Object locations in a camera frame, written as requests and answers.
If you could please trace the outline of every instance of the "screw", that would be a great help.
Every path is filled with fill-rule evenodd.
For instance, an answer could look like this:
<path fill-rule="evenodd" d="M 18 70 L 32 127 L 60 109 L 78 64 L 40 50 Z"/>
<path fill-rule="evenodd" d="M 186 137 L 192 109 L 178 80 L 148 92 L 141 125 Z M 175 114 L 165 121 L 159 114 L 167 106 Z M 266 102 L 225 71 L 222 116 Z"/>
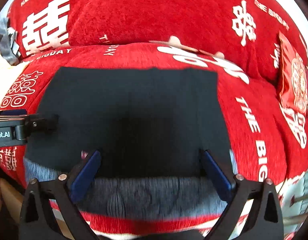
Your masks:
<path fill-rule="evenodd" d="M 236 177 L 238 180 L 244 180 L 243 175 L 240 174 L 240 173 L 236 174 L 235 177 Z"/>
<path fill-rule="evenodd" d="M 67 175 L 66 174 L 61 174 L 61 175 L 58 176 L 58 179 L 59 180 L 65 180 L 65 179 L 67 179 Z"/>
<path fill-rule="evenodd" d="M 35 184 L 37 182 L 37 179 L 36 178 L 32 178 L 29 180 L 29 183 L 30 184 Z"/>
<path fill-rule="evenodd" d="M 272 185 L 273 184 L 273 181 L 271 179 L 265 179 L 265 182 L 269 185 Z"/>

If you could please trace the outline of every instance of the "red fabric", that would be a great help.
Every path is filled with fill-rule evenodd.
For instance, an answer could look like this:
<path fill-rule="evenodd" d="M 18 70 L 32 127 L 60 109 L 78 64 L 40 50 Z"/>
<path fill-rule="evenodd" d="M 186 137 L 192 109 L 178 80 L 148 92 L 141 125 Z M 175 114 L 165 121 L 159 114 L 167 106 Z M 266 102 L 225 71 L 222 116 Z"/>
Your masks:
<path fill-rule="evenodd" d="M 281 31 L 307 62 L 299 30 L 275 0 L 15 0 L 9 17 L 22 57 L 24 44 L 33 52 L 37 47 L 167 41 L 174 35 L 186 46 L 221 51 L 250 77 L 276 84 Z"/>
<path fill-rule="evenodd" d="M 305 114 L 307 111 L 307 76 L 302 58 L 280 32 L 281 63 L 277 87 L 280 103 L 285 108 Z"/>
<path fill-rule="evenodd" d="M 284 240 L 292 240 L 293 237 L 294 237 L 294 235 L 295 235 L 295 232 L 290 233 L 290 234 L 288 234 L 288 235 L 284 238 Z"/>
<path fill-rule="evenodd" d="M 239 67 L 227 61 L 151 43 L 59 48 L 31 56 L 27 60 L 31 63 L 12 85 L 0 109 L 25 108 L 30 114 L 35 113 L 49 81 L 61 66 L 100 69 L 193 67 L 217 72 L 218 100 L 238 163 L 238 172 L 257 181 L 269 177 L 277 185 L 285 178 L 294 178 L 308 168 L 308 119 L 305 119 L 304 127 L 307 140 L 305 145 L 301 145 L 291 129 L 295 131 L 297 127 L 300 133 L 302 126 L 294 122 L 289 127 L 276 99 L 275 87 L 266 81 L 249 78 Z M 16 156 L 17 163 L 21 163 L 23 147 L 17 147 Z M 17 166 L 14 174 L 4 167 L 7 174 L 18 177 L 25 184 L 23 166 Z M 85 212 L 82 214 L 94 230 L 142 235 L 182 230 L 219 216 L 213 214 L 174 221 L 144 222 Z"/>

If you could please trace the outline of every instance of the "gray knit fabric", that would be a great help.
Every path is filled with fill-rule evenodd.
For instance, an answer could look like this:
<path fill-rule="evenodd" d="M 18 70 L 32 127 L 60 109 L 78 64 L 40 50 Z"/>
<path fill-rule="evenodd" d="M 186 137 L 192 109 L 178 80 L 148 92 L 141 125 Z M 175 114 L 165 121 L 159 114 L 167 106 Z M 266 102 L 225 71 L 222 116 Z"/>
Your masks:
<path fill-rule="evenodd" d="M 61 172 L 42 167 L 24 158 L 25 176 L 29 181 L 56 179 Z M 82 211 L 115 218 L 162 220 L 221 214 L 221 201 L 206 178 L 97 178 L 84 200 Z"/>
<path fill-rule="evenodd" d="M 0 18 L 0 35 L 3 35 L 0 42 L 1 56 L 11 65 L 19 63 L 19 45 L 16 43 L 17 32 L 13 28 L 8 28 L 9 19 Z"/>

